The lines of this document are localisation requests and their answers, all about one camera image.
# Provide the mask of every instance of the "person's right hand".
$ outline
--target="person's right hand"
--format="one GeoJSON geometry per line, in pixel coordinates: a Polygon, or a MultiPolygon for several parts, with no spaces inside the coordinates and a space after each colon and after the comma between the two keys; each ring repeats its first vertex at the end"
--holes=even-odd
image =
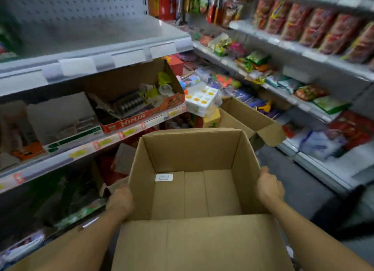
{"type": "Polygon", "coordinates": [[[257,197],[264,206],[272,211],[274,205],[282,202],[284,198],[284,188],[275,175],[269,174],[269,168],[261,167],[257,180],[257,197]]]}
{"type": "Polygon", "coordinates": [[[107,211],[114,210],[123,221],[134,212],[135,202],[128,185],[121,185],[109,197],[107,202],[107,211]]]}

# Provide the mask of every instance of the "finger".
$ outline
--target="finger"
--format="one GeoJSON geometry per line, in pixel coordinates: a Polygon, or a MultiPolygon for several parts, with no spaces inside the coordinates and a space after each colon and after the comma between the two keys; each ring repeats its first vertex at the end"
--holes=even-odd
{"type": "Polygon", "coordinates": [[[267,166],[262,166],[259,172],[260,176],[263,174],[268,174],[268,173],[269,173],[269,168],[267,166]]]}

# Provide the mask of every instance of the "gray floor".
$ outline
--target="gray floor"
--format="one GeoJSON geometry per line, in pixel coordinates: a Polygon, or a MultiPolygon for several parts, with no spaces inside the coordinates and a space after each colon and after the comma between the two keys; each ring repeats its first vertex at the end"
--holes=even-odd
{"type": "MultiPolygon", "coordinates": [[[[268,166],[270,173],[282,182],[286,202],[307,219],[335,195],[276,148],[264,146],[257,151],[257,158],[261,166],[268,166]]],[[[344,242],[344,245],[374,266],[374,237],[344,242]]]]}

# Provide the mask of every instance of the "perforated metal panel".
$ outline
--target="perforated metal panel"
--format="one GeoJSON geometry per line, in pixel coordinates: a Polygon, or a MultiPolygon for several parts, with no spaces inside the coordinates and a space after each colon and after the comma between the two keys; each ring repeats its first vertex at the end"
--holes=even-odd
{"type": "Polygon", "coordinates": [[[21,23],[88,18],[127,18],[148,14],[147,0],[4,0],[21,23]]]}

